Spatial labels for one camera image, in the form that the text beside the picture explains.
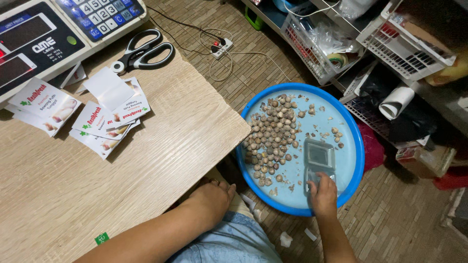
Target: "cable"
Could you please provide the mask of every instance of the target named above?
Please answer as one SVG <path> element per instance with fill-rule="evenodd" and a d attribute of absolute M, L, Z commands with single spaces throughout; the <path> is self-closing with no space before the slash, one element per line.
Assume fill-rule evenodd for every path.
<path fill-rule="evenodd" d="M 295 15 L 295 16 L 298 16 L 298 17 L 308 17 L 308 16 L 311 16 L 311 15 L 316 14 L 316 13 L 318 13 L 318 12 L 325 11 L 325 10 L 327 10 L 327 9 L 330 9 L 330 8 L 332 8 L 332 7 L 335 7 L 339 2 L 340 2 L 340 1 L 338 1 L 336 4 L 334 4 L 334 5 L 330 6 L 330 7 L 317 10 L 317 11 L 315 11 L 315 12 L 309 14 L 309 15 L 297 15 L 297 14 L 295 14 L 293 11 L 289 10 L 289 9 L 286 7 L 286 0 L 283 0 L 283 5 L 285 6 L 286 10 L 288 10 L 289 13 L 291 13 L 291 14 L 293 14 L 293 15 Z"/>
<path fill-rule="evenodd" d="M 152 18 L 151 16 L 150 16 L 150 18 L 151 18 L 151 20 L 152 20 L 162 31 L 164 31 L 164 32 L 166 32 L 168 35 L 170 35 L 171 38 L 174 39 L 175 43 L 176 43 L 181 49 L 186 50 L 186 51 L 188 51 L 188 52 L 196 52 L 196 53 L 201 54 L 201 55 L 204 55 L 204 56 L 210 55 L 210 54 L 212 53 L 212 52 L 211 52 L 211 53 L 208 53 L 208 54 L 203 54 L 203 53 L 198 52 L 198 51 L 196 51 L 196 50 L 188 50 L 188 49 L 186 49 L 186 48 L 183 48 L 183 47 L 179 44 L 179 42 L 177 42 L 177 40 L 176 40 L 169 32 L 167 32 L 166 30 L 164 30 L 164 28 L 162 28 L 160 25 L 158 25 L 158 23 L 154 20 L 154 18 Z"/>
<path fill-rule="evenodd" d="M 205 30 L 219 30 L 219 31 L 224 31 L 224 32 L 227 32 L 227 33 L 229 33 L 229 34 L 231 35 L 231 39 L 230 39 L 231 41 L 232 41 L 233 38 L 234 38 L 233 34 L 232 34 L 231 32 L 229 32 L 229 31 L 227 31 L 227 30 L 218 29 L 218 28 L 205 28 L 204 31 L 205 31 Z M 203 41 L 203 39 L 202 39 L 202 33 L 204 33 L 204 32 L 200 31 L 200 34 L 198 35 L 198 38 L 199 38 L 198 41 L 200 42 L 200 44 L 204 45 L 204 44 L 207 44 L 207 43 Z M 270 56 L 268 56 L 268 55 L 265 54 L 265 53 L 256 52 L 256 51 L 251 51 L 251 52 L 228 52 L 228 51 L 226 51 L 226 53 L 227 53 L 227 55 L 229 56 L 229 58 L 231 59 L 231 65 L 230 65 L 229 70 L 228 70 L 228 72 L 227 72 L 227 74 L 226 74 L 226 76 L 225 76 L 224 78 L 216 79 L 216 78 L 214 78 L 213 75 L 211 74 L 211 69 L 213 68 L 214 63 L 215 63 L 216 61 L 218 61 L 217 59 L 214 60 L 214 61 L 211 63 L 211 65 L 210 65 L 210 69 L 209 69 L 208 73 L 210 74 L 210 78 L 211 78 L 212 80 L 214 80 L 214 81 L 225 81 L 225 80 L 228 79 L 229 76 L 231 75 L 232 69 L 233 69 L 233 58 L 232 58 L 231 54 L 261 54 L 261 55 L 264 55 L 264 56 L 268 57 L 271 61 L 273 61 L 273 63 L 276 65 L 276 67 L 279 68 L 279 70 L 283 73 L 283 75 L 284 75 L 289 81 L 291 81 L 291 79 L 288 78 L 288 76 L 286 75 L 286 73 L 278 66 L 278 64 L 276 64 L 276 62 L 275 62 Z"/>
<path fill-rule="evenodd" d="M 402 2 L 403 2 L 403 0 L 400 0 L 400 1 L 398 2 L 398 4 L 396 4 L 395 8 L 393 8 L 392 12 L 388 15 L 388 17 L 385 19 L 385 21 L 382 23 L 382 25 L 384 25 L 385 23 L 387 23 L 387 21 L 390 19 L 390 17 L 393 15 L 393 13 L 395 13 L 396 9 L 400 6 L 400 4 L 401 4 Z M 374 35 L 371 37 L 371 39 L 369 39 L 368 43 L 371 43 L 372 40 L 374 40 L 375 35 L 377 34 L 377 30 L 379 30 L 379 29 L 376 29 Z M 356 60 L 356 61 L 354 62 L 353 65 L 351 65 L 351 66 L 350 66 L 349 68 L 347 68 L 343 73 L 341 73 L 335 80 L 338 80 L 339 78 L 341 78 L 346 72 L 348 72 L 348 70 L 350 70 L 354 65 L 356 65 L 356 64 L 364 57 L 364 54 L 366 53 L 368 47 L 369 47 L 369 44 L 368 44 L 367 47 L 364 49 L 364 52 L 362 53 L 362 56 L 361 56 L 358 60 Z M 327 85 L 323 85 L 323 86 L 319 86 L 319 88 L 323 88 L 323 87 L 330 86 L 330 85 L 332 85 L 332 83 L 327 84 Z"/>
<path fill-rule="evenodd" d="M 184 26 L 186 26 L 186 27 L 190 27 L 190 28 L 193 28 L 193 29 L 197 29 L 197 30 L 199 30 L 200 32 L 204 32 L 204 33 L 206 33 L 206 34 L 208 34 L 208 35 L 211 35 L 211 36 L 213 36 L 213 37 L 219 39 L 220 41 L 224 41 L 223 38 L 221 38 L 221 37 L 219 37 L 219 36 L 217 36 L 217 35 L 214 35 L 214 34 L 212 34 L 212 33 L 206 32 L 206 31 L 204 31 L 203 29 L 201 29 L 201 28 L 199 28 L 199 27 L 196 27 L 196 26 L 194 26 L 194 25 L 189 25 L 189 24 L 186 24 L 186 23 L 179 22 L 179 21 L 177 21 L 177 20 L 175 20 L 175 19 L 172 19 L 172 18 L 168 17 L 167 15 L 165 15 L 165 14 L 159 12 L 158 10 L 156 10 L 156 9 L 154 9 L 154 8 L 152 8 L 152 7 L 149 7 L 149 6 L 146 6 L 146 7 L 149 8 L 149 9 L 151 9 L 151 10 L 153 10 L 153 11 L 155 11 L 155 12 L 157 12 L 158 14 L 164 16 L 166 19 L 169 19 L 169 20 L 171 20 L 171 21 L 173 21 L 173 22 L 176 22 L 176 23 L 178 23 L 178 24 L 184 25 Z"/>

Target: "floor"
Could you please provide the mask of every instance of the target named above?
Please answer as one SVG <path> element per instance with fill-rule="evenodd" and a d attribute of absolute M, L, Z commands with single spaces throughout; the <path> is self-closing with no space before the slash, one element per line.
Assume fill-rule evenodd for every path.
<path fill-rule="evenodd" d="M 178 21 L 202 28 L 216 27 L 234 36 L 232 51 L 260 51 L 270 55 L 294 82 L 318 86 L 313 76 L 288 44 L 271 29 L 255 31 L 246 21 L 240 0 L 220 5 L 218 0 L 145 0 L 148 6 Z M 198 42 L 198 31 L 171 22 L 151 11 L 152 17 L 186 49 L 207 53 Z M 221 31 L 215 31 L 223 37 Z M 233 55 L 233 73 L 225 81 L 210 78 L 214 58 L 195 52 L 179 51 L 217 89 L 236 111 L 263 89 L 288 82 L 270 60 L 260 55 Z M 215 78 L 223 78 L 230 61 L 212 69 Z M 325 90 L 336 94 L 333 86 Z M 393 170 L 382 165 L 366 172 L 354 196 L 338 210 L 338 218 L 360 262 L 466 262 L 468 249 L 453 233 L 439 226 L 450 192 L 438 191 L 431 181 L 404 183 Z M 287 215 L 272 209 L 252 190 L 242 191 L 257 202 L 262 211 L 262 228 L 276 246 L 284 262 L 323 262 L 323 248 L 314 218 Z M 306 227 L 317 236 L 309 239 Z M 293 241 L 289 248 L 280 246 L 279 236 L 286 231 Z"/>

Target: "scissors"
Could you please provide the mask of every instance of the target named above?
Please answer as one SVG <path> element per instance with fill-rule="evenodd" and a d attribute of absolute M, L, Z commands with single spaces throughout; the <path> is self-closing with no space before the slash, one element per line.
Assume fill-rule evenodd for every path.
<path fill-rule="evenodd" d="M 144 43 L 138 48 L 135 45 L 139 40 L 146 36 L 155 35 L 156 37 Z M 123 74 L 133 69 L 158 69 L 164 67 L 176 54 L 173 44 L 162 41 L 162 34 L 157 29 L 147 29 L 136 34 L 128 43 L 125 54 L 116 62 L 110 65 L 110 69 L 117 73 Z M 160 61 L 154 63 L 148 63 L 152 58 L 155 58 L 161 54 L 164 50 L 169 50 L 169 54 Z"/>

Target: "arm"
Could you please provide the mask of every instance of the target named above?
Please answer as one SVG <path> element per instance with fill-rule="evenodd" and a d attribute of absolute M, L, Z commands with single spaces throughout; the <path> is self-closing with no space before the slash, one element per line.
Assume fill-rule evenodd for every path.
<path fill-rule="evenodd" d="M 164 262 L 221 221 L 235 188 L 207 183 L 175 209 L 118 234 L 75 262 Z"/>
<path fill-rule="evenodd" d="M 356 258 L 348 238 L 344 234 L 338 218 L 336 218 L 336 185 L 325 173 L 316 173 L 320 177 L 320 186 L 317 190 L 312 181 L 310 194 L 312 208 L 319 225 L 322 237 L 323 254 L 327 263 L 355 263 Z"/>

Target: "round plastic tray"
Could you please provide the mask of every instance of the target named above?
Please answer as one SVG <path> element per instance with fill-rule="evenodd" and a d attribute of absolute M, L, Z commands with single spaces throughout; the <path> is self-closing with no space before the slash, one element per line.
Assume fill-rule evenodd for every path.
<path fill-rule="evenodd" d="M 342 206 L 356 191 L 364 170 L 364 145 L 356 122 L 348 110 L 332 95 L 317 87 L 302 83 L 284 83 L 265 89 L 250 100 L 242 111 L 241 116 L 249 121 L 252 114 L 257 112 L 262 114 L 263 111 L 260 110 L 261 103 L 268 104 L 269 98 L 274 98 L 281 94 L 295 96 L 292 101 L 298 105 L 294 109 L 296 113 L 299 110 L 308 110 L 310 104 L 315 104 L 315 116 L 306 114 L 304 118 L 296 117 L 298 125 L 296 129 L 300 128 L 302 130 L 302 132 L 296 133 L 296 141 L 299 142 L 300 146 L 293 148 L 291 145 L 288 145 L 289 149 L 287 153 L 298 157 L 287 161 L 285 165 L 281 165 L 274 175 L 267 174 L 267 177 L 271 176 L 272 178 L 273 184 L 271 186 L 259 187 L 257 185 L 258 179 L 253 178 L 253 165 L 244 163 L 246 150 L 238 146 L 236 148 L 236 156 L 242 175 L 250 188 L 273 208 L 291 215 L 314 216 L 309 197 L 305 195 L 304 191 L 304 184 L 306 182 L 304 182 L 303 144 L 307 132 L 309 134 L 314 133 L 315 137 L 311 138 L 315 140 L 320 140 L 320 132 L 329 132 L 331 135 L 324 140 L 329 144 L 335 145 L 336 149 L 338 149 L 335 150 L 336 186 L 338 193 L 340 193 L 337 207 Z M 325 107 L 325 111 L 319 110 L 321 106 Z M 334 142 L 331 132 L 332 127 L 338 128 L 343 133 L 340 139 L 340 142 L 344 143 L 342 149 L 339 149 L 337 147 L 338 144 Z M 285 176 L 283 180 L 289 180 L 290 183 L 276 182 L 275 176 L 277 174 Z M 295 185 L 294 191 L 291 192 L 288 187 L 293 184 Z M 275 187 L 278 188 L 278 195 L 272 196 L 269 192 Z"/>

